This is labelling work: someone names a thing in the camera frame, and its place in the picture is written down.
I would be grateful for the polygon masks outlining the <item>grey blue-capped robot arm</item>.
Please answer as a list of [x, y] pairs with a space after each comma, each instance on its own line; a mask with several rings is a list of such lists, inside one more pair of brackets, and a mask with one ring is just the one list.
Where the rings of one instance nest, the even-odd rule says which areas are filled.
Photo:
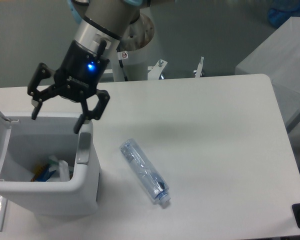
[[32, 97], [35, 120], [43, 102], [61, 96], [80, 103], [82, 114], [74, 125], [78, 133], [86, 121], [99, 120], [110, 100], [106, 90], [97, 88], [110, 60], [130, 24], [141, 9], [163, 4], [162, 0], [73, 0], [71, 6], [81, 17], [78, 30], [57, 70], [39, 63], [27, 87]]

